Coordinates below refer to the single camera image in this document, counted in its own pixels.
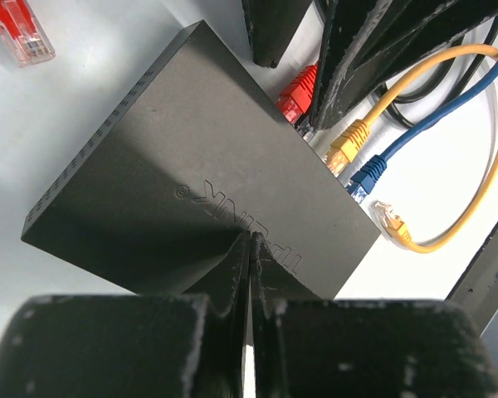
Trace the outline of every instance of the embossed logo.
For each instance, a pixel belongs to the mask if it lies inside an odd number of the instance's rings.
[[[215,220],[222,220],[232,229],[245,229],[251,232],[261,232],[271,248],[275,260],[287,268],[292,274],[296,274],[295,268],[302,261],[302,257],[289,246],[281,247],[271,243],[267,238],[269,230],[246,211],[237,212],[236,204],[223,192],[214,191],[212,184],[204,181],[204,193],[200,197],[190,197],[190,190],[186,186],[178,187],[175,196],[181,199],[189,197],[193,204],[203,207],[203,210]]]

